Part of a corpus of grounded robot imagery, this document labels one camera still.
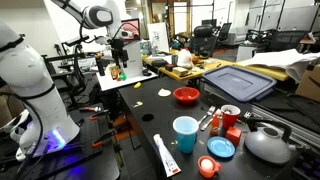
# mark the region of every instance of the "cardboard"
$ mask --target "cardboard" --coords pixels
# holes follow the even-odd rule
[[[296,94],[320,102],[320,66],[308,65]]]

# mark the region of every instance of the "fork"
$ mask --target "fork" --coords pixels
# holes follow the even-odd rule
[[[198,121],[198,124],[201,124],[202,121],[204,121],[208,116],[211,116],[214,112],[214,110],[216,109],[215,106],[211,106],[210,109],[208,110],[207,114],[204,115],[199,121]]]

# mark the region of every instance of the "plate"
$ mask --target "plate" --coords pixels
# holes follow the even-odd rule
[[[207,146],[214,155],[223,158],[231,157],[235,152],[233,144],[223,137],[210,138],[207,142]]]

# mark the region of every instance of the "blue light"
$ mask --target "blue light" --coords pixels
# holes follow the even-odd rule
[[[66,141],[62,138],[62,136],[60,135],[60,133],[57,130],[52,130],[52,134],[58,140],[59,147],[63,146],[66,143]]]

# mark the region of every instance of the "tray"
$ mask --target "tray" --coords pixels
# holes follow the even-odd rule
[[[204,82],[221,88],[240,102],[261,99],[272,91],[276,80],[234,66],[224,66],[202,74]]]

